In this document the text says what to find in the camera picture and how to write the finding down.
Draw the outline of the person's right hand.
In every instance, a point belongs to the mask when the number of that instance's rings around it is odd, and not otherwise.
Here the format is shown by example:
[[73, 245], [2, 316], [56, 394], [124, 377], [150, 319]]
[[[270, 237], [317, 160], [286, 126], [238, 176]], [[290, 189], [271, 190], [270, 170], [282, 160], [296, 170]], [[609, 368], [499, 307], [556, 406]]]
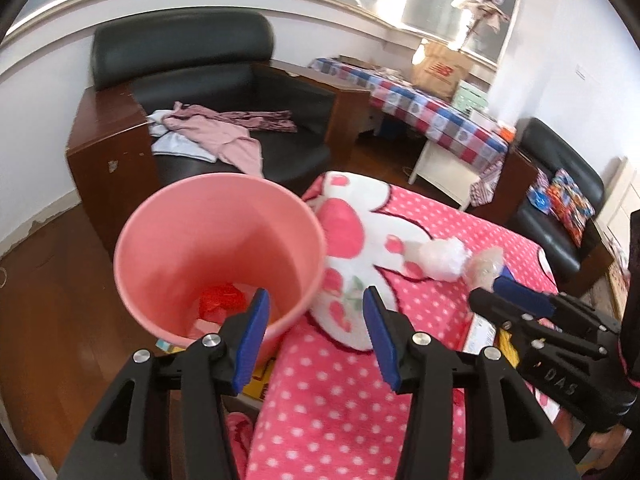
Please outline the person's right hand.
[[599, 453], [592, 468], [601, 471], [611, 466], [631, 435], [631, 430], [620, 425], [605, 434], [592, 434], [588, 441], [589, 447]]

